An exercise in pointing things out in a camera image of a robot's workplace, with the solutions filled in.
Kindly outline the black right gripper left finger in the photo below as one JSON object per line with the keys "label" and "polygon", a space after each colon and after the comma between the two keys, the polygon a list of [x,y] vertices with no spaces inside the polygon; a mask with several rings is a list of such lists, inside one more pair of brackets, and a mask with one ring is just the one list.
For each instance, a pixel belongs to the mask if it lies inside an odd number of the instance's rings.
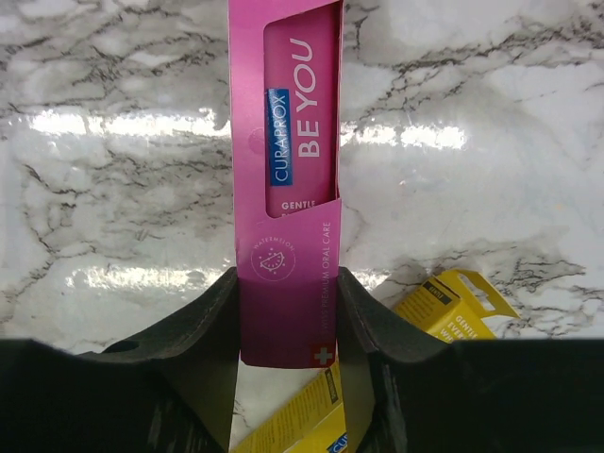
{"label": "black right gripper left finger", "polygon": [[193,302],[100,353],[1,343],[5,452],[225,452],[240,351],[227,270]]}

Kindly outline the pink Curaprox box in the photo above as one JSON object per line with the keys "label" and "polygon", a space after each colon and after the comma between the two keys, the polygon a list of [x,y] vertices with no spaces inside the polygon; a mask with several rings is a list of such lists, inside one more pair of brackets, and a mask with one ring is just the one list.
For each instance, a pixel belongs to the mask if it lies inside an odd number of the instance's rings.
{"label": "pink Curaprox box", "polygon": [[231,138],[241,357],[336,358],[340,1],[232,1]]}

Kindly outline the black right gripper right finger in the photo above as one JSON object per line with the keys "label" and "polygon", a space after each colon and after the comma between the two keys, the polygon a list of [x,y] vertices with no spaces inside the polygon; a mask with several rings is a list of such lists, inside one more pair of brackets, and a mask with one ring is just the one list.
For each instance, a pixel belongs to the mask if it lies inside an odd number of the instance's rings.
{"label": "black right gripper right finger", "polygon": [[446,344],[398,317],[347,269],[338,355],[352,452],[599,452],[599,339]]}

